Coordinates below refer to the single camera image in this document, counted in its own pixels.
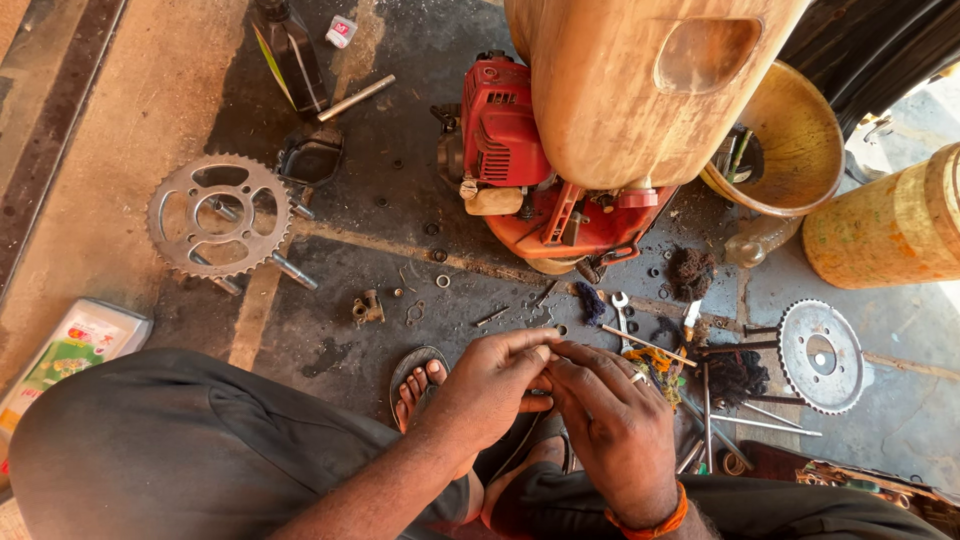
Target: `black pants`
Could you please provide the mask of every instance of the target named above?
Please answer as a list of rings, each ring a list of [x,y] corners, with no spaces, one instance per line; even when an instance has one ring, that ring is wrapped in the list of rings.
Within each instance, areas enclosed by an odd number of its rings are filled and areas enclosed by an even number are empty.
[[[11,442],[14,494],[35,540],[262,538],[376,457],[399,433],[199,353],[153,350],[58,383]],[[912,514],[838,488],[682,479],[727,537],[943,538]],[[451,482],[404,536],[467,512]],[[492,525],[520,538],[622,538],[583,473],[538,464]]]

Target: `hand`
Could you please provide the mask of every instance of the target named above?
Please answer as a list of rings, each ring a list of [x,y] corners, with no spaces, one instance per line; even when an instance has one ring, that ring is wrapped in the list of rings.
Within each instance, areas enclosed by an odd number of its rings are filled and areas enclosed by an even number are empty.
[[[550,389],[540,376],[551,356],[545,344],[560,341],[559,336],[554,329],[531,329],[474,339],[408,435],[441,430],[466,456],[499,440],[519,412],[550,409],[549,396],[524,393],[528,388]]]
[[[622,356],[572,341],[554,343],[553,398],[587,476],[620,523],[642,529],[677,508],[673,412]]]

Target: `black oil bottle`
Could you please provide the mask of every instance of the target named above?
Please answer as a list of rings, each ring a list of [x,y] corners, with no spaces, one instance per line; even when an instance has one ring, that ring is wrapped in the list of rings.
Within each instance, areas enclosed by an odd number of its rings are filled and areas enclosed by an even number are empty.
[[[289,0],[255,0],[253,30],[276,82],[303,115],[326,109],[326,87],[313,40]]]

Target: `orange thread bracelet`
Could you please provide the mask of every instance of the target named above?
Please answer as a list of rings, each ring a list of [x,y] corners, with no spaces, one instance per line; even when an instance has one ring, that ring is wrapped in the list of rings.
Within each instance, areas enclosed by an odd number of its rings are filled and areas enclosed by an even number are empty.
[[[677,530],[680,527],[680,524],[684,522],[686,517],[686,490],[684,485],[677,480],[677,490],[680,491],[680,502],[677,504],[677,509],[670,514],[663,523],[657,525],[656,527],[644,528],[640,530],[633,530],[631,528],[626,528],[620,524],[620,520],[616,519],[616,516],[613,515],[613,510],[607,508],[604,511],[604,515],[607,516],[607,519],[610,520],[610,523],[616,525],[620,532],[623,533],[629,540],[653,540],[663,536],[667,532],[672,532]]]

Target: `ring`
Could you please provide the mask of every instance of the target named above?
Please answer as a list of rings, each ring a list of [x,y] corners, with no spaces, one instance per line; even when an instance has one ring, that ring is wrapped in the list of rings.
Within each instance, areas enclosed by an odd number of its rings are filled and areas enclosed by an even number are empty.
[[[644,383],[644,384],[647,383],[647,376],[646,376],[646,375],[643,375],[643,372],[640,371],[640,370],[636,370],[636,373],[634,373],[634,375],[633,375],[632,377],[630,377],[630,384],[633,384],[634,382],[637,382],[638,380],[643,380],[643,383]]]

